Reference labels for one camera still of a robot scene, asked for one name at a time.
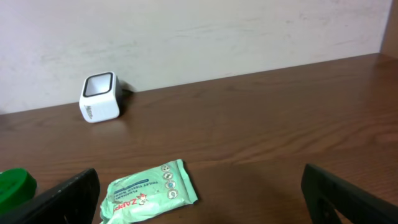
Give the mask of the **green lid small jar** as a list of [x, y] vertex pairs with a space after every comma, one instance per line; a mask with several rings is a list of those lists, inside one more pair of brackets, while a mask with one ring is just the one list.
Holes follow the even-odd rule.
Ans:
[[21, 168], [1, 173], [1, 215], [32, 199], [37, 190], [37, 181]]

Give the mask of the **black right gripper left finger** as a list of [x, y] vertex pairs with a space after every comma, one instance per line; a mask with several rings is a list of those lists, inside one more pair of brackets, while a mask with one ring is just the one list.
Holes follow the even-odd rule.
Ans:
[[1, 224], [90, 224], [100, 195], [94, 168], [1, 215]]

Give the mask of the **light green wet wipes pack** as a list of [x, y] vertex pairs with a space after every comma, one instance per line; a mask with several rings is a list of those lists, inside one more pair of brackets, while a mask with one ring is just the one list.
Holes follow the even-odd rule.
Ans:
[[141, 222], [197, 200], [183, 161], [177, 159], [111, 182], [100, 217], [104, 224]]

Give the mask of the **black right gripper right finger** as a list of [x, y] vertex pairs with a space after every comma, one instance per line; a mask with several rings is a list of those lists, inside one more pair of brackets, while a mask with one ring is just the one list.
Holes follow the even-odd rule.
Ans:
[[313, 164], [306, 164], [301, 189], [313, 223], [397, 223], [397, 207]]

